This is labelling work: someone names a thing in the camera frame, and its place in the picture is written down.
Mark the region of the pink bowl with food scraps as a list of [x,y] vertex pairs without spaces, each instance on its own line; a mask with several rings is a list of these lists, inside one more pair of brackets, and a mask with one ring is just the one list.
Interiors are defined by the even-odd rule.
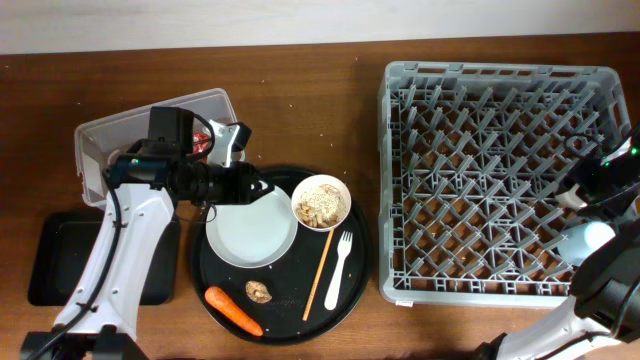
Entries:
[[337,228],[349,215],[351,194],[346,184],[330,175],[303,179],[291,196],[291,210],[298,222],[317,232]]

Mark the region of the light blue cup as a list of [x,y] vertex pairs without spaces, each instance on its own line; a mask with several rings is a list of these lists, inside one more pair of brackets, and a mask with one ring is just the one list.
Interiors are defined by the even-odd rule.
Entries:
[[615,231],[604,222],[594,221],[563,230],[561,235],[557,252],[569,264],[580,266],[591,254],[613,239]]

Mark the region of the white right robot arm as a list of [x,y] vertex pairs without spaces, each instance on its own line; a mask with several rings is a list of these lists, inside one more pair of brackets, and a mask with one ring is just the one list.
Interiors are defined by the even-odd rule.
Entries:
[[639,130],[617,145],[598,143],[561,179],[556,200],[580,217],[615,222],[618,233],[586,257],[569,296],[535,325],[503,333],[476,359],[577,359],[639,338],[639,222],[623,219],[639,194]]

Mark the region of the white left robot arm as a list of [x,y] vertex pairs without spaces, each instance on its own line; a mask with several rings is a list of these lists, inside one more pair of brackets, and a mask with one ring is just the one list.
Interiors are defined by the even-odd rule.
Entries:
[[231,155],[246,147],[241,122],[210,129],[194,150],[194,124],[211,123],[179,107],[154,107],[146,137],[103,173],[108,189],[102,225],[81,278],[49,332],[30,332],[23,359],[142,359],[136,324],[156,247],[180,201],[246,205],[273,191],[251,164]]

